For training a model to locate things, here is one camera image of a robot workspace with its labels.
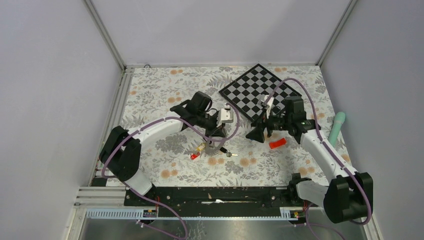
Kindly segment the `large grey metal keyring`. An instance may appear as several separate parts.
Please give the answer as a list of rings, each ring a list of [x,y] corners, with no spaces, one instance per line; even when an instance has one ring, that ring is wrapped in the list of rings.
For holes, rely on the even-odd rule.
[[[214,156],[220,151],[223,145],[223,142],[209,141],[205,144],[203,153],[208,156]]]

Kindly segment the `yellow key tag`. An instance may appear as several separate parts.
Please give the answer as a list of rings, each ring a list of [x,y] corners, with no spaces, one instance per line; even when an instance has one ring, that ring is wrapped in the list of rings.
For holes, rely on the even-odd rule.
[[[202,152],[205,149],[205,143],[200,144],[197,148],[196,151],[197,152]]]

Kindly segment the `black key fob with key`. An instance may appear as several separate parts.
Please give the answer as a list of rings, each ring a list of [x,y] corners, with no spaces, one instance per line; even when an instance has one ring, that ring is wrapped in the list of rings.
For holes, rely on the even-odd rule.
[[[222,153],[226,154],[226,156],[227,156],[227,157],[235,157],[235,156],[238,156],[238,154],[236,154],[236,153],[232,153],[231,151],[227,150],[227,149],[226,149],[226,148],[224,148],[224,147],[221,147],[221,148],[220,148],[220,151],[221,151]]]

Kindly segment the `red key tag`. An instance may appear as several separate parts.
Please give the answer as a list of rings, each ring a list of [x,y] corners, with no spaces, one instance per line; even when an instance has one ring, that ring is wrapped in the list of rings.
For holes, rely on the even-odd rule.
[[[197,157],[199,157],[199,154],[191,154],[190,159],[195,160]]]

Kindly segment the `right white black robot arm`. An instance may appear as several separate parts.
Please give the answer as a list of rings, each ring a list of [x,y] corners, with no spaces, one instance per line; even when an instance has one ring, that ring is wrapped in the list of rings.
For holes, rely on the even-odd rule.
[[[293,174],[287,187],[287,201],[299,206],[304,201],[324,209],[333,223],[350,221],[367,224],[373,213],[373,179],[367,173],[358,172],[349,166],[337,153],[320,130],[314,119],[307,119],[304,101],[300,96],[283,100],[283,114],[273,115],[273,97],[264,95],[260,99],[263,111],[252,123],[246,135],[249,140],[265,141],[264,133],[271,136],[274,131],[286,131],[307,151],[323,171],[328,185],[321,185],[310,178]]]

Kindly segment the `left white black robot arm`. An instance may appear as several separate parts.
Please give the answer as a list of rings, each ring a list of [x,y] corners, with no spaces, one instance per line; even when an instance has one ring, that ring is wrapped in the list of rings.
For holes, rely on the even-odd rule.
[[[103,164],[101,174],[109,170],[113,178],[136,191],[135,197],[142,205],[152,204],[155,192],[151,188],[154,185],[140,169],[142,150],[187,128],[204,129],[201,136],[207,143],[222,143],[226,139],[225,124],[234,121],[234,111],[227,104],[209,114],[212,103],[210,96],[198,91],[191,99],[171,107],[162,118],[132,129],[120,125],[114,127],[99,153],[98,158]]]

